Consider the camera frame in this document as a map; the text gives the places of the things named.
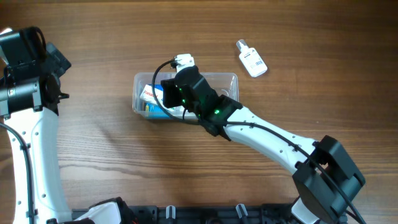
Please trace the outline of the white red toothpaste box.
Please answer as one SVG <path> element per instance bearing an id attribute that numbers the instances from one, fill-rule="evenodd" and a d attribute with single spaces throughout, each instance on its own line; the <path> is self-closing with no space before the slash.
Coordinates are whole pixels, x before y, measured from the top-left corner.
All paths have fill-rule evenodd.
<path id="1" fill-rule="evenodd" d="M 155 85 L 155 93 L 152 91 L 152 85 L 145 85 L 139 98 L 147 103 L 157 105 L 157 102 L 163 104 L 163 88 L 161 85 Z"/>

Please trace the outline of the blue printed carton box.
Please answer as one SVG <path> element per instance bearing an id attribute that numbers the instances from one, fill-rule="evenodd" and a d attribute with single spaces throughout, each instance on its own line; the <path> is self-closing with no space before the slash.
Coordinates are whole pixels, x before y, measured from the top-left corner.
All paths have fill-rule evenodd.
<path id="1" fill-rule="evenodd" d="M 144 102 L 144 111 L 148 113 L 149 118 L 169 118 L 158 105 L 153 105 L 151 103 Z"/>

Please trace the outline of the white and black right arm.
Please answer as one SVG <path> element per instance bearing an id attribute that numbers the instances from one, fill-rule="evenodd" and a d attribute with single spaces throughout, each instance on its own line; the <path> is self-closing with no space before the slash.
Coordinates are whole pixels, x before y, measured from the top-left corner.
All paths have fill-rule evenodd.
<path id="1" fill-rule="evenodd" d="M 196 65 L 171 63 L 176 75 L 162 80 L 163 107 L 184 107 L 212 136 L 251 147 L 292 174 L 298 199 L 292 215 L 302 223 L 338 223 L 351 209 L 358 223 L 363 218 L 353 199 L 366 181 L 343 145 L 331 136 L 320 141 L 283 130 L 232 98 L 219 95 Z"/>

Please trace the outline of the white spray bottle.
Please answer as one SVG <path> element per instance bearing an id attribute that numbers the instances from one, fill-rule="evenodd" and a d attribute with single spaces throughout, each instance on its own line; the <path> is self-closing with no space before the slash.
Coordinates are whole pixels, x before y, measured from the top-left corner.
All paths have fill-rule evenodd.
<path id="1" fill-rule="evenodd" d="M 246 42 L 241 39 L 236 43 L 240 54 L 239 59 L 251 77 L 256 78 L 268 71 L 268 67 L 253 47 L 248 47 Z"/>

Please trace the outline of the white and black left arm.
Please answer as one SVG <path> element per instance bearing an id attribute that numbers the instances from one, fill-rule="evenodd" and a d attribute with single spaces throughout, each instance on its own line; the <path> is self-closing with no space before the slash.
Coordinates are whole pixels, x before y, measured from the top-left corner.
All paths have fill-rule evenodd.
<path id="1" fill-rule="evenodd" d="M 71 63 L 35 26 L 2 31 L 1 59 L 1 127 L 12 147 L 14 223 L 136 223 L 120 197 L 72 217 L 57 157 L 58 104 L 69 97 L 60 89 L 60 77 Z"/>

